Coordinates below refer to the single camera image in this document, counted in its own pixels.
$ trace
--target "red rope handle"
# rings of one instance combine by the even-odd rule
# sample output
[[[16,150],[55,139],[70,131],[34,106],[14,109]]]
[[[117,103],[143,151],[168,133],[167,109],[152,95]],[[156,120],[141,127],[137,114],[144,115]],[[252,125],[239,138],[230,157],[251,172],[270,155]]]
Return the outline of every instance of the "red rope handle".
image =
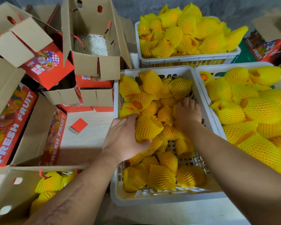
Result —
[[[71,36],[74,37],[75,39],[77,39],[80,42],[80,44],[82,45],[83,49],[85,49],[83,42],[76,35],[71,35]]]
[[[108,23],[108,27],[107,27],[105,34],[109,31],[111,23],[112,23],[112,20]]]
[[[43,169],[40,169],[40,170],[39,170],[39,176],[40,176],[41,178],[46,179],[47,177],[44,176],[44,175],[42,175],[42,172],[43,172]]]
[[[12,126],[13,124],[15,124],[15,123],[18,121],[18,115],[19,115],[19,113],[18,113],[17,108],[15,107],[15,105],[14,105],[14,103],[12,102],[11,99],[8,101],[8,103],[10,104],[10,106],[12,106],[12,108],[13,108],[14,111],[15,111],[15,119],[14,119],[14,121],[13,121],[10,125],[0,127],[0,130],[10,127],[10,126]]]

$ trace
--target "round hole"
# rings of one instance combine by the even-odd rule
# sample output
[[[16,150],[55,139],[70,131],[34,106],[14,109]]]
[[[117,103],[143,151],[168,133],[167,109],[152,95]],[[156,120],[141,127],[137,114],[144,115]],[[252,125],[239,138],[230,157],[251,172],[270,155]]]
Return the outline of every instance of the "round hole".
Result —
[[[4,206],[0,209],[0,215],[5,215],[11,210],[11,205]]]
[[[8,21],[11,22],[12,24],[14,24],[14,25],[17,24],[17,22],[15,21],[15,19],[12,18],[11,16],[7,16],[7,19],[8,19]]]
[[[15,178],[15,180],[13,181],[13,184],[14,185],[19,185],[22,181],[23,181],[22,178]]]
[[[82,8],[82,0],[77,0],[77,6],[78,8]]]
[[[101,13],[102,12],[102,6],[101,5],[98,5],[98,13]]]

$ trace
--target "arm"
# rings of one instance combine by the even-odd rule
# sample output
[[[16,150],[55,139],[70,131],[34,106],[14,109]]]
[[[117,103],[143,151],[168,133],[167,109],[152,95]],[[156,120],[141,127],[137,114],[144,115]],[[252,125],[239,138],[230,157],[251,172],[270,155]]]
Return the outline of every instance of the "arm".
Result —
[[[135,141],[136,115],[114,119],[98,158],[33,214],[29,224],[93,224],[106,188],[120,162],[150,147]]]
[[[176,117],[176,125],[244,216],[252,224],[281,224],[281,175],[205,128],[194,100],[178,103]]]

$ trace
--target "white plastic crate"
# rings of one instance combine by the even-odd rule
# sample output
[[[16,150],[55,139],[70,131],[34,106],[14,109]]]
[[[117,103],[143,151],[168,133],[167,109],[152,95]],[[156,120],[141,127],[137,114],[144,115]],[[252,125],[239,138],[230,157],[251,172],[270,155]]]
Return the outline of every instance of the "white plastic crate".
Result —
[[[165,63],[172,63],[174,66],[189,65],[192,68],[201,65],[218,65],[230,64],[233,59],[240,54],[239,46],[232,52],[220,53],[212,55],[186,55],[177,57],[163,57],[163,58],[143,58],[141,55],[141,47],[138,36],[138,25],[140,22],[135,23],[136,44],[138,48],[138,58],[141,61],[142,68],[150,67],[163,67]]]
[[[193,86],[192,91],[190,93],[190,97],[196,99],[196,101],[201,105],[203,122],[206,128],[208,128],[210,131],[214,132],[219,136],[219,132],[213,120],[206,99],[203,95],[203,91],[199,85],[199,80],[195,76],[193,68],[189,66],[146,68],[124,70],[121,71],[121,74],[132,76],[137,82],[139,82],[139,73],[147,70],[153,70],[162,79],[168,77],[191,79],[193,81]],[[118,118],[121,107],[124,103],[122,96],[119,94],[118,81],[114,82],[114,95],[114,118]],[[173,153],[176,153],[173,141],[169,141],[168,148],[170,148]],[[178,158],[178,162],[180,165],[201,166],[206,174],[207,184],[203,188],[184,188],[177,186],[175,191],[158,192],[155,192],[149,186],[146,186],[134,193],[127,193],[123,189],[122,178],[122,172],[127,167],[127,164],[126,162],[122,162],[116,169],[111,180],[110,189],[112,201],[119,206],[130,206],[140,204],[172,203],[226,197],[226,195],[222,192],[221,188],[218,186],[212,175],[209,173],[208,168],[202,160],[202,157],[198,155],[198,153],[192,159]]]
[[[269,62],[259,61],[259,62],[228,64],[228,65],[198,66],[198,67],[195,68],[195,73],[196,73],[196,76],[199,80],[199,83],[200,83],[200,86],[201,86],[202,91],[204,93],[204,96],[206,98],[206,101],[207,101],[208,105],[211,105],[212,102],[211,102],[211,100],[208,96],[207,90],[206,90],[205,85],[203,83],[203,80],[201,79],[201,76],[200,76],[201,71],[209,72],[212,75],[214,75],[215,78],[219,78],[219,77],[221,77],[220,75],[221,75],[222,72],[227,72],[228,70],[233,69],[235,67],[244,67],[244,68],[247,68],[247,69],[253,69],[253,68],[258,68],[258,67],[263,67],[263,66],[273,66],[273,64],[271,64]],[[281,79],[280,79],[279,82],[275,83],[274,86],[275,86],[275,89],[281,90]],[[220,120],[218,119],[216,113],[213,111],[213,109],[211,107],[209,107],[209,109],[212,113],[212,116],[214,118],[214,121],[215,121],[215,124],[217,126],[218,132],[220,133],[220,136],[222,138],[224,138],[225,140],[227,140],[227,137],[224,133],[224,130],[222,128],[222,125],[221,125]]]

